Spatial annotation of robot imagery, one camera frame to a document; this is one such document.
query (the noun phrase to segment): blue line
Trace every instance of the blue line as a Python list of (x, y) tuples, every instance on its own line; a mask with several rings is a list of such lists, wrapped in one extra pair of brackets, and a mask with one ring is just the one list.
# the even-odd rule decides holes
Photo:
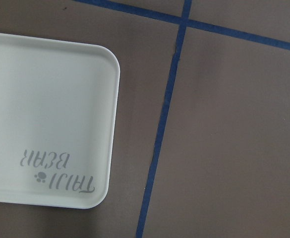
[(231, 37), (235, 37), (235, 38), (239, 38), (239, 39), (243, 39), (247, 41), (253, 41), (253, 42), (257, 42), (257, 43), (268, 45), (268, 46), (274, 46), (274, 47), (278, 47), (278, 48), (282, 48), (282, 49), (290, 51), (290, 43), (286, 41), (279, 41), (279, 40), (272, 39), (269, 37), (259, 36), (259, 35), (243, 32), (243, 31), (233, 30), (230, 28), (216, 26), (216, 25), (212, 25), (212, 24), (208, 24), (208, 23), (204, 23), (200, 21), (194, 21), (194, 20), (189, 20), (187, 26), (191, 28), (196, 28), (196, 29), (204, 30), (204, 31), (210, 31), (213, 33), (231, 36)]
[(136, 230), (137, 238), (142, 238), (143, 236), (151, 192), (153, 189), (157, 165), (158, 165), (159, 154), (161, 150), (162, 141), (164, 138), (171, 97), (174, 90), (175, 76), (176, 76), (176, 72), (178, 68), (178, 62), (180, 60), (186, 25), (188, 22), (189, 13), (191, 9), (191, 2), (192, 0), (185, 0), (183, 4), (181, 21), (180, 21), (180, 25), (178, 29), (176, 42), (175, 42), (176, 44), (175, 54), (171, 61), (169, 77), (168, 77), (168, 82), (167, 82), (166, 91), (165, 91), (164, 104), (161, 110), (160, 120), (158, 124), (158, 129), (157, 129), (153, 159), (149, 167), (146, 188), (145, 188), (143, 202), (142, 202), (142, 206), (141, 206), (140, 214), (139, 214), (138, 226)]
[(178, 16), (173, 16), (166, 13), (143, 9), (140, 7), (129, 6), (126, 4), (112, 2), (108, 0), (75, 0), (75, 1), (83, 2), (83, 3), (95, 5), (95, 6), (100, 6), (100, 7), (116, 10), (116, 11), (122, 11), (122, 12), (130, 13), (130, 14), (134, 14), (138, 16), (144, 16), (144, 17), (148, 17), (148, 18), (152, 18), (152, 19), (156, 19), (160, 21), (166, 21), (166, 22), (174, 23), (174, 24), (180, 24), (180, 21), (181, 21), (181, 17), (178, 17)]

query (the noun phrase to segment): gray paw print icon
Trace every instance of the gray paw print icon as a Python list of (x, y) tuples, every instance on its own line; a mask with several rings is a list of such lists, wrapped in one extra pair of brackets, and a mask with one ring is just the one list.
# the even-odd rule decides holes
[(47, 175), (44, 172), (39, 172), (37, 175), (35, 175), (35, 178), (37, 178), (37, 182), (46, 182), (46, 177)]

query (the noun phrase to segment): blue grid line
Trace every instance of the blue grid line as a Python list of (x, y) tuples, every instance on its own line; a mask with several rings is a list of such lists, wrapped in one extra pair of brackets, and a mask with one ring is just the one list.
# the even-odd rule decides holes
[(100, 6), (100, 7), (116, 10), (116, 11), (122, 11), (122, 12), (130, 13), (130, 14), (134, 14), (138, 16), (144, 16), (144, 17), (148, 17), (148, 18), (152, 18), (152, 19), (156, 19), (160, 21), (166, 21), (166, 22), (174, 23), (178, 25), (180, 24), (180, 21), (181, 21), (181, 17), (178, 17), (178, 16), (173, 16), (173, 15), (161, 13), (158, 11), (143, 9), (136, 6), (129, 6), (126, 4), (117, 3), (117, 2), (108, 1), (108, 0), (75, 0), (75, 1), (83, 2), (83, 3), (95, 5), (95, 6)]
[(199, 29), (199, 30), (209, 31), (209, 32), (213, 32), (213, 33), (217, 33), (217, 34), (221, 34), (225, 36), (231, 36), (231, 37), (235, 37), (235, 38), (239, 38), (239, 39), (243, 39), (247, 41), (253, 41), (260, 44), (282, 48), (282, 49), (290, 51), (290, 43), (286, 41), (280, 41), (280, 40), (272, 39), (269, 37), (259, 36), (259, 35), (243, 32), (243, 31), (233, 30), (227, 27), (216, 26), (209, 23), (194, 21), (194, 20), (189, 20), (187, 26), (191, 28)]
[(171, 66), (170, 66), (170, 70), (169, 70), (169, 77), (168, 77), (168, 82), (167, 82), (166, 91), (165, 91), (164, 104), (163, 104), (163, 107), (161, 109), (160, 120), (159, 120), (159, 124), (158, 124), (158, 128), (157, 128), (157, 135), (156, 135), (156, 140), (155, 140), (153, 159), (152, 159), (152, 162), (151, 162), (150, 167), (149, 167), (143, 202), (142, 202), (140, 214), (139, 214), (139, 220), (138, 220), (138, 225), (137, 225), (137, 230), (136, 230), (136, 237), (137, 238), (142, 238), (144, 227), (145, 227), (150, 197), (151, 197), (151, 193), (152, 193), (152, 189), (153, 189), (153, 185), (154, 185), (159, 155), (160, 155), (160, 151), (161, 151), (161, 145), (162, 145), (163, 138), (164, 138), (167, 117), (168, 117), (168, 112), (169, 112), (169, 108), (170, 108), (170, 102), (171, 102), (171, 98), (172, 98), (172, 94), (173, 94), (173, 90), (174, 90), (174, 82), (175, 82), (176, 72), (177, 72), (178, 63), (180, 60), (186, 25), (188, 22), (189, 13), (190, 13), (190, 9), (191, 9), (191, 2), (192, 2), (192, 0), (185, 0), (185, 2), (183, 4), (181, 22), (180, 22), (180, 25), (178, 28), (178, 34), (177, 34), (177, 38), (176, 38), (176, 42), (175, 42), (175, 46), (176, 46), (175, 54), (174, 54), (172, 61), (171, 61)]

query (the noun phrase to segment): brown surface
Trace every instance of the brown surface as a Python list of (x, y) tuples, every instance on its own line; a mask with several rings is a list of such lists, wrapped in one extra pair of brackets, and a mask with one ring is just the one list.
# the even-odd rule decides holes
[(193, 0), (190, 19), (290, 42), (286, 0)]
[(177, 26), (74, 1), (0, 1), (0, 32), (99, 44), (121, 68), (110, 187), (88, 210), (0, 203), (0, 238), (134, 237)]
[(145, 238), (290, 238), (290, 51), (187, 29)]
[(181, 16), (184, 0), (113, 0), (115, 2), (141, 7), (170, 15)]

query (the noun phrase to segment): plastic tray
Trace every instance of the plastic tray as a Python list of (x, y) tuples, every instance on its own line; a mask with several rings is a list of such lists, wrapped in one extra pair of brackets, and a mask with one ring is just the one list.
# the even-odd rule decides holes
[(105, 198), (118, 82), (104, 47), (0, 34), (0, 202)]

